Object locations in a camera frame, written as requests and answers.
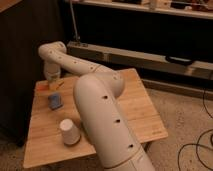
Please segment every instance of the cable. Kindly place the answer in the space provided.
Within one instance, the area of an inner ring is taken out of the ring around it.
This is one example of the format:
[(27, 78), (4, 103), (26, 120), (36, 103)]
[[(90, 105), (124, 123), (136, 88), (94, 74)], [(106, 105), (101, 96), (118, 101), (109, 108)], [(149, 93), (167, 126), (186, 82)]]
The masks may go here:
[(180, 150), (178, 151), (178, 158), (177, 158), (178, 169), (179, 169), (179, 171), (181, 171), (181, 167), (180, 167), (180, 154), (181, 154), (182, 150), (183, 150), (185, 147), (187, 147), (187, 146), (195, 146), (195, 147), (196, 147), (196, 156), (197, 156), (199, 162), (200, 162), (205, 168), (207, 168), (207, 169), (213, 171), (213, 168), (210, 168), (209, 166), (207, 166), (207, 165), (201, 160), (200, 155), (199, 155), (199, 153), (198, 153), (198, 147), (202, 147), (202, 148), (208, 149), (208, 150), (210, 150), (210, 151), (213, 152), (213, 148), (210, 148), (210, 147), (208, 147), (208, 146), (206, 146), (206, 145), (203, 145), (203, 144), (199, 144), (201, 138), (202, 138), (205, 134), (207, 134), (207, 133), (209, 133), (209, 132), (213, 132), (213, 129), (210, 129), (210, 130), (207, 130), (207, 131), (203, 132), (203, 133), (199, 136), (197, 143), (188, 143), (188, 144), (184, 144), (184, 145), (180, 148)]
[[(211, 80), (212, 75), (213, 75), (213, 71), (211, 71), (211, 73), (209, 74), (209, 80)], [(209, 112), (208, 108), (206, 107), (205, 95), (206, 95), (206, 88), (205, 88), (204, 91), (203, 91), (203, 106), (204, 106), (204, 109), (205, 109), (206, 113), (209, 115), (209, 117), (213, 119), (213, 115)], [(202, 137), (203, 137), (204, 135), (208, 134), (209, 132), (213, 132), (213, 129), (210, 129), (210, 130), (207, 130), (207, 131), (203, 132), (203, 133), (199, 136), (199, 138), (198, 138), (198, 140), (197, 140), (197, 143), (188, 143), (188, 144), (184, 144), (184, 145), (180, 148), (180, 150), (178, 151), (178, 159), (177, 159), (179, 171), (181, 171), (181, 168), (180, 168), (180, 154), (181, 154), (182, 150), (183, 150), (185, 147), (187, 147), (187, 146), (195, 146), (195, 147), (196, 147), (196, 156), (197, 156), (197, 158), (198, 158), (198, 161), (203, 165), (203, 167), (205, 167), (206, 169), (209, 169), (209, 170), (213, 171), (213, 168), (207, 166), (207, 165), (204, 163), (204, 161), (201, 160), (200, 155), (199, 155), (199, 153), (198, 153), (198, 147), (205, 148), (205, 149), (208, 149), (208, 150), (210, 150), (210, 151), (213, 152), (213, 148), (210, 148), (210, 147), (208, 147), (208, 146), (206, 146), (206, 145), (200, 144), (200, 140), (202, 139)], [(213, 133), (210, 135), (210, 144), (211, 144), (211, 146), (213, 147)]]
[[(203, 132), (203, 133), (200, 135), (200, 137), (198, 138), (197, 144), (200, 143), (201, 138), (202, 138), (205, 134), (207, 134), (207, 133), (209, 133), (209, 132), (212, 132), (212, 131), (213, 131), (213, 129), (210, 129), (210, 130), (208, 130), (208, 131)], [(196, 146), (196, 155), (197, 155), (197, 158), (198, 158), (199, 162), (200, 162), (205, 168), (207, 168), (207, 169), (209, 169), (209, 170), (213, 170), (213, 168), (210, 168), (209, 166), (207, 166), (207, 165), (201, 160), (200, 155), (199, 155), (199, 153), (198, 153), (198, 146)]]
[(196, 143), (184, 144), (184, 145), (180, 148), (180, 150), (178, 151), (178, 159), (177, 159), (177, 162), (178, 162), (178, 169), (179, 169), (179, 171), (181, 171), (181, 168), (180, 168), (180, 154), (181, 154), (182, 150), (183, 150), (185, 147), (187, 147), (187, 146), (196, 146), (196, 147), (199, 146), (199, 147), (202, 147), (202, 148), (211, 150), (211, 151), (213, 152), (213, 149), (211, 149), (211, 148), (208, 147), (208, 146), (202, 145), (202, 144), (196, 144)]
[[(213, 71), (211, 71), (211, 73), (209, 74), (209, 80), (211, 80), (212, 75), (213, 75)], [(208, 108), (206, 107), (205, 95), (206, 95), (206, 88), (204, 89), (204, 92), (203, 92), (203, 106), (204, 106), (206, 113), (209, 115), (209, 117), (213, 119), (213, 115), (209, 112)]]

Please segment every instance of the wooden table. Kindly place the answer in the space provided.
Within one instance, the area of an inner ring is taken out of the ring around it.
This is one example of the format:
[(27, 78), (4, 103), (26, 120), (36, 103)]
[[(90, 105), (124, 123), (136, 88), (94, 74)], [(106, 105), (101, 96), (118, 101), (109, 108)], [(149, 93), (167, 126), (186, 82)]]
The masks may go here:
[(0, 13), (21, 1), (22, 0), (0, 0)]
[[(141, 143), (165, 138), (168, 133), (153, 106), (146, 89), (134, 69), (121, 70), (126, 87), (118, 103), (126, 114), (128, 123)], [(25, 149), (24, 168), (46, 165), (95, 153), (82, 129), (81, 119), (73, 101), (73, 86), (78, 77), (63, 78), (58, 92), (63, 107), (52, 111), (48, 96), (52, 93), (45, 87), (46, 81), (36, 83), (32, 116)], [(71, 118), (81, 130), (81, 140), (75, 146), (63, 144), (59, 123)]]

